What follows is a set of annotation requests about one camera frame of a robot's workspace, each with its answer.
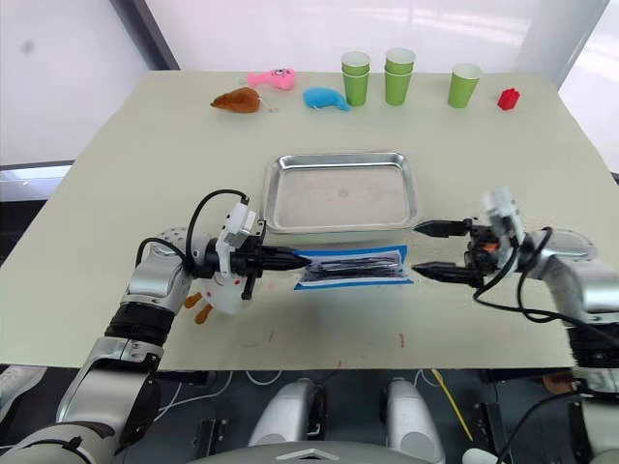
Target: white cable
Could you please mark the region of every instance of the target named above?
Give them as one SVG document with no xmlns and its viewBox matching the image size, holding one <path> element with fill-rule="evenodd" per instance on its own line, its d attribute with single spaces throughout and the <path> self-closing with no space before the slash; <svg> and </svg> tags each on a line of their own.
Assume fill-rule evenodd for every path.
<svg viewBox="0 0 619 464">
<path fill-rule="evenodd" d="M 162 408 L 160 408 L 160 414 L 155 417 L 155 420 L 153 420 L 153 422 L 158 421 L 159 419 L 161 419 L 163 417 L 163 415 L 165 413 L 167 413 L 167 410 L 170 409 L 170 407 L 172 406 L 172 404 L 174 404 L 174 401 L 176 401 L 176 398 L 178 398 L 178 393 L 181 392 L 181 387 L 183 387 L 183 382 L 179 382 L 178 383 L 178 387 L 176 388 L 176 391 L 174 392 L 174 395 L 172 396 L 172 399 L 170 399 L 170 402 L 167 403 L 167 406 L 164 406 Z"/>
<path fill-rule="evenodd" d="M 413 386 L 414 386 L 415 388 L 417 388 L 417 381 L 419 380 L 419 376 L 420 376 L 420 375 L 424 378 L 424 381 L 425 381 L 428 385 L 430 385 L 431 387 L 440 387 L 440 385 L 432 384 L 432 383 L 430 382 L 430 380 L 428 380 L 428 379 L 427 379 L 426 374 L 424 373 L 424 370 L 423 370 L 423 369 L 419 369 L 419 370 L 417 371 L 417 374 L 415 374 L 415 381 L 413 382 Z"/>
<path fill-rule="evenodd" d="M 426 383 L 427 383 L 428 385 L 430 385 L 431 387 L 437 387 L 437 388 L 438 388 L 438 387 L 440 387 L 440 385 L 438 385 L 438 384 L 432 384 L 432 383 L 430 382 L 430 380 L 428 380 L 428 379 L 427 379 L 426 374 L 424 373 L 424 370 L 423 370 L 423 369 L 422 369 L 422 377 L 423 377 L 423 379 L 426 381 Z"/>
<path fill-rule="evenodd" d="M 200 399 L 208 399 L 208 398 L 214 398 L 216 396 L 219 396 L 220 394 L 225 392 L 225 390 L 230 385 L 230 382 L 232 382 L 232 374 L 234 374 L 234 371 L 231 370 L 230 375 L 228 376 L 228 380 L 225 381 L 225 385 L 221 387 L 221 389 L 219 389 L 218 391 L 214 393 L 203 394 L 201 396 L 195 396 L 194 398 L 184 399 L 182 401 L 177 401 L 176 403 L 170 403 L 166 406 L 167 409 L 176 408 L 177 406 L 181 406 L 182 404 L 191 403 L 192 401 L 199 401 Z"/>
<path fill-rule="evenodd" d="M 253 377 L 251 377 L 251 374 L 248 370 L 245 371 L 245 374 L 248 376 L 248 379 L 250 379 L 250 382 L 252 382 L 254 385 L 257 385 L 258 387 L 267 387 L 269 385 L 273 385 L 277 382 L 277 380 L 279 379 L 279 377 L 281 376 L 281 371 L 278 372 L 275 377 L 267 382 L 261 382 L 259 380 L 255 380 Z"/>
</svg>

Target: white wall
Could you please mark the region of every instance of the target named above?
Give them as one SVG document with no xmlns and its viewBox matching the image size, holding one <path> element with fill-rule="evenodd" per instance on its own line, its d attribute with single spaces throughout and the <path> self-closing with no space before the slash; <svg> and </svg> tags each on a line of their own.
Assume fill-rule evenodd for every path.
<svg viewBox="0 0 619 464">
<path fill-rule="evenodd" d="M 75 159 L 146 71 L 108 0 L 0 0 L 0 163 Z"/>
<path fill-rule="evenodd" d="M 416 69 L 540 71 L 559 82 L 607 0 L 147 0 L 181 69 L 337 71 L 362 49 L 380 72 L 407 46 Z"/>
<path fill-rule="evenodd" d="M 619 172 L 619 0 L 611 0 L 559 95 L 606 165 Z"/>
</svg>

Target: stuffed animal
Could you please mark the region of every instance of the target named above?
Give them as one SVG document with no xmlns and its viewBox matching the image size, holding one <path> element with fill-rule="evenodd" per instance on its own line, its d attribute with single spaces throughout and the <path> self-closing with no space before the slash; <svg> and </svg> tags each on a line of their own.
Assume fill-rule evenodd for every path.
<svg viewBox="0 0 619 464">
<path fill-rule="evenodd" d="M 248 74 L 248 84 L 255 87 L 258 84 L 269 84 L 282 90 L 290 90 L 294 87 L 294 70 L 272 70 L 262 74 Z"/>
<path fill-rule="evenodd" d="M 255 90 L 242 87 L 218 96 L 213 100 L 211 106 L 235 113 L 255 113 L 260 107 L 260 96 Z"/>
<path fill-rule="evenodd" d="M 324 87 L 311 87 L 303 93 L 303 101 L 308 108 L 322 108 L 334 105 L 342 111 L 350 110 L 343 95 L 333 89 Z"/>
</svg>

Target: white table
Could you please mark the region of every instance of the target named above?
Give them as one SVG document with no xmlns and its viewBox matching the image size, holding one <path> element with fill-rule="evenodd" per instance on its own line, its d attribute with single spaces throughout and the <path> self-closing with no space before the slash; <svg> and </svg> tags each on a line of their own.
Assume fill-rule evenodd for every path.
<svg viewBox="0 0 619 464">
<path fill-rule="evenodd" d="M 536 75 L 485 75 L 467 109 L 445 100 L 449 77 L 417 74 L 403 107 L 383 102 L 382 76 L 349 113 L 307 110 L 308 86 L 341 89 L 338 74 L 299 76 L 289 93 L 261 89 L 277 113 L 209 106 L 239 73 L 153 72 L 84 151 L 0 269 L 0 362 L 78 366 L 114 312 L 138 243 L 186 225 L 213 189 L 261 203 L 267 165 L 292 153 L 391 149 L 410 156 L 424 218 L 481 212 L 485 190 L 507 185 L 529 229 L 551 224 L 591 238 L 619 268 L 619 188 L 552 85 Z M 516 87 L 516 110 L 496 106 Z M 232 200 L 209 204 L 216 232 Z M 406 231 L 355 237 L 407 243 L 410 263 L 461 261 L 465 239 Z M 296 245 L 302 245 L 297 239 Z M 271 243 L 295 244 L 270 236 Z M 422 278 L 414 285 L 294 292 L 295 273 L 265 273 L 242 314 L 177 316 L 164 369 L 548 367 L 569 365 L 560 323 L 533 325 L 474 304 L 472 289 Z M 515 279 L 492 294 L 514 301 Z M 543 284 L 525 301 L 552 309 Z"/>
</svg>

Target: stacked green cups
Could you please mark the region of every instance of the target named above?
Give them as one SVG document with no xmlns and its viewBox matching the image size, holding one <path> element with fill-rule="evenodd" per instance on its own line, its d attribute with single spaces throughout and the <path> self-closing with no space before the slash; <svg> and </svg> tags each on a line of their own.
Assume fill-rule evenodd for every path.
<svg viewBox="0 0 619 464">
<path fill-rule="evenodd" d="M 392 48 L 387 51 L 385 62 L 385 101 L 400 106 L 406 101 L 408 84 L 413 74 L 416 55 L 407 48 Z"/>
<path fill-rule="evenodd" d="M 482 77 L 482 69 L 470 63 L 455 65 L 447 103 L 453 108 L 465 108 Z"/>
<path fill-rule="evenodd" d="M 349 51 L 341 55 L 346 101 L 351 106 L 366 103 L 369 81 L 369 55 L 363 51 Z"/>
</svg>

